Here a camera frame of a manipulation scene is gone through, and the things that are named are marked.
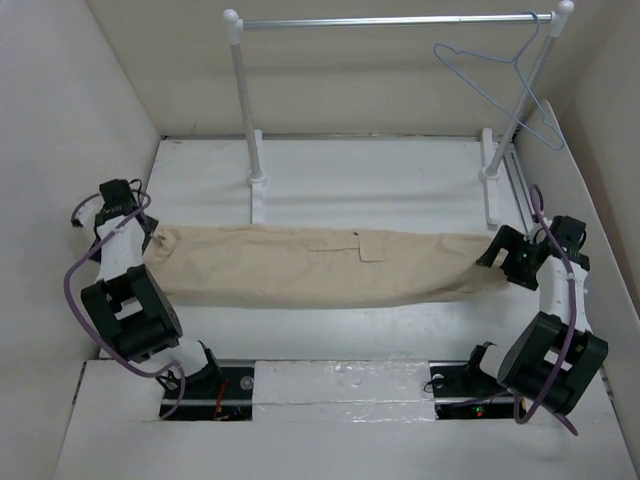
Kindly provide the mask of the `beige trousers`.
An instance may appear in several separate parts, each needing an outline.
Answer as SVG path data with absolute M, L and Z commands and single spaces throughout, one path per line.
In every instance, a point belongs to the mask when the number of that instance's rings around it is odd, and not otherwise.
M 476 263 L 490 242 L 461 233 L 160 225 L 144 261 L 168 296 L 201 306 L 391 307 L 506 289 L 499 269 Z

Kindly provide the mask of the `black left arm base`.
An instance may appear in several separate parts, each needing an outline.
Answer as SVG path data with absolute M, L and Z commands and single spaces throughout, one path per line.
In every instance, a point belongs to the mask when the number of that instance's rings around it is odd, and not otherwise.
M 253 416 L 254 363 L 223 363 L 218 386 L 188 386 L 176 406 L 178 387 L 165 391 L 159 416 L 167 421 L 251 421 Z

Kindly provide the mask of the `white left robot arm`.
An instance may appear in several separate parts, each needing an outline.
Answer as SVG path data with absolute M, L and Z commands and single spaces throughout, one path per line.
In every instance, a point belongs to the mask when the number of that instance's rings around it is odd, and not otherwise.
M 212 350 L 182 338 L 183 329 L 143 256 L 158 221 L 143 210 L 145 194 L 131 181 L 114 179 L 72 214 L 72 224 L 94 234 L 91 261 L 99 264 L 95 282 L 80 299 L 106 345 L 130 365 L 153 361 L 168 366 L 157 380 L 165 391 L 212 396 L 223 373 Z

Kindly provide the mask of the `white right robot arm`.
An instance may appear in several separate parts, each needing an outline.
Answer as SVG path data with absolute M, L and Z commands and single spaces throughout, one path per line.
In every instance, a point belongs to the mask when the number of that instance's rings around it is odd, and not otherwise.
M 505 251 L 499 269 L 508 282 L 539 293 L 539 312 L 498 370 L 486 359 L 462 369 L 468 390 L 483 394 L 498 384 L 530 400 L 543 395 L 540 406 L 556 415 L 575 408 L 608 355 L 608 343 L 591 332 L 586 319 L 585 239 L 586 224 L 570 216 L 556 216 L 528 234 L 499 228 L 476 264 L 490 268 Z

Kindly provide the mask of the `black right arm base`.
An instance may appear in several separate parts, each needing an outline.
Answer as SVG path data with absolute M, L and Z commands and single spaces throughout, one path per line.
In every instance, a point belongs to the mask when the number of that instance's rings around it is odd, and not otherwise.
M 513 396 L 482 370 L 465 362 L 434 362 L 429 372 L 423 390 L 433 396 L 437 420 L 513 418 Z

